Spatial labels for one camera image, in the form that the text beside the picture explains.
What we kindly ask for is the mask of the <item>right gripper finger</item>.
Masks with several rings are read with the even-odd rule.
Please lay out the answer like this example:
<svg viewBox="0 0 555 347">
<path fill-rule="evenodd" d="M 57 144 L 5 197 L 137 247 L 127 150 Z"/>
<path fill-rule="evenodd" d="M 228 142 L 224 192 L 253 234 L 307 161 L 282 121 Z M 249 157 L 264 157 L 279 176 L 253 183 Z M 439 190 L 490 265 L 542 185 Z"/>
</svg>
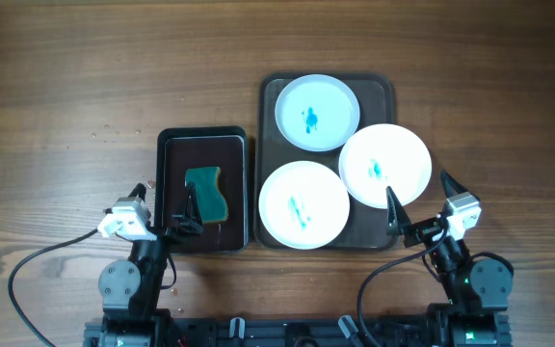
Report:
<svg viewBox="0 0 555 347">
<path fill-rule="evenodd" d="M 462 186 L 446 170 L 441 170 L 439 177 L 440 177 L 440 183 L 441 183 L 443 192 L 447 199 L 457 196 L 459 194 L 465 193 L 467 191 L 467 189 L 464 186 Z"/>
<path fill-rule="evenodd" d="M 404 235 L 411 225 L 410 218 L 390 186 L 386 187 L 387 234 Z"/>
</svg>

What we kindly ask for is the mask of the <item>green and yellow sponge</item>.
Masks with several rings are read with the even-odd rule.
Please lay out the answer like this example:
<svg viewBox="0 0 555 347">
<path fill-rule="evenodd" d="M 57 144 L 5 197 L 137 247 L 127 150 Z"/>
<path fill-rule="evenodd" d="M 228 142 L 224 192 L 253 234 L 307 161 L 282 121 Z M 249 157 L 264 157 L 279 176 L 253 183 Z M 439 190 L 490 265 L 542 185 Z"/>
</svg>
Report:
<svg viewBox="0 0 555 347">
<path fill-rule="evenodd" d="M 224 222 L 228 217 L 228 207 L 219 188 L 220 167 L 189 169 L 185 183 L 195 185 L 200 217 L 205 224 Z"/>
</svg>

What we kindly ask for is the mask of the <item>white plate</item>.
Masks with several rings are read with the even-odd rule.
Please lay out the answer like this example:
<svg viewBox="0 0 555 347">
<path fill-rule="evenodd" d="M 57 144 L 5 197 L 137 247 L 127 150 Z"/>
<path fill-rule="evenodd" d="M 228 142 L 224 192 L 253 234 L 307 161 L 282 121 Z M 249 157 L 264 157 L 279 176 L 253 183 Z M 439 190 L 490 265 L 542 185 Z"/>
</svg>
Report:
<svg viewBox="0 0 555 347">
<path fill-rule="evenodd" d="M 341 180 L 350 195 L 386 209 L 386 188 L 403 205 L 416 200 L 432 175 L 432 158 L 424 142 L 405 127 L 381 123 L 362 128 L 344 145 L 338 160 Z"/>
<path fill-rule="evenodd" d="M 328 245 L 350 215 L 349 193 L 340 177 L 312 161 L 291 162 L 271 173 L 257 206 L 269 234 L 281 245 L 298 250 Z"/>
</svg>

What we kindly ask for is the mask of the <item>white plate front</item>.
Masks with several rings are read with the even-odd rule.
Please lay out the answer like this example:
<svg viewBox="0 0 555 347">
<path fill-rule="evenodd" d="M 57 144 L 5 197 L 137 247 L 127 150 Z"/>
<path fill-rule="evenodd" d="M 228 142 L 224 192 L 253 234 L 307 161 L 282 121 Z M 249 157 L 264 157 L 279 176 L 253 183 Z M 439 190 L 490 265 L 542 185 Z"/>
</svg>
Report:
<svg viewBox="0 0 555 347">
<path fill-rule="evenodd" d="M 350 215 L 349 193 L 340 177 L 312 161 L 291 162 L 271 173 L 257 206 L 269 234 L 281 245 L 298 250 L 328 245 Z"/>
</svg>

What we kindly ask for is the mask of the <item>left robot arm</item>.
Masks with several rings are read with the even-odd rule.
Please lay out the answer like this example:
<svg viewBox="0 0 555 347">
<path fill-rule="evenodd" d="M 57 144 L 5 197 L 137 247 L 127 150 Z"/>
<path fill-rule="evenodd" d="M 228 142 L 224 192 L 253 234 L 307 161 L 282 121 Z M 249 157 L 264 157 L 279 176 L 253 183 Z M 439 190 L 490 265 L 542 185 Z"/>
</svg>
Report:
<svg viewBox="0 0 555 347">
<path fill-rule="evenodd" d="M 181 332 L 171 312 L 157 307 L 165 271 L 173 267 L 171 246 L 202 234 L 196 186 L 185 187 L 172 227 L 153 227 L 145 204 L 146 188 L 139 184 L 120 198 L 98 225 L 104 237 L 118 236 L 132 243 L 130 255 L 101 272 L 98 289 L 103 318 L 84 332 L 85 346 L 181 346 Z"/>
</svg>

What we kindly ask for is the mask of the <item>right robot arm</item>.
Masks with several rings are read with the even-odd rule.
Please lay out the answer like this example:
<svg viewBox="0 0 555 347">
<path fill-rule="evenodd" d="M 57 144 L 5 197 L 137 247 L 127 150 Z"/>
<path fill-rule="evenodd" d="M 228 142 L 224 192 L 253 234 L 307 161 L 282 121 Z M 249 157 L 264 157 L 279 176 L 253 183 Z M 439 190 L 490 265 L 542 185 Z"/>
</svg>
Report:
<svg viewBox="0 0 555 347">
<path fill-rule="evenodd" d="M 440 173 L 446 196 L 434 217 L 414 223 L 388 187 L 387 232 L 404 237 L 407 248 L 422 245 L 428 271 L 445 292 L 446 304 L 431 304 L 420 323 L 422 346 L 509 346 L 508 309 L 515 269 L 500 255 L 472 254 L 465 233 L 482 214 L 479 198 L 448 172 Z"/>
</svg>

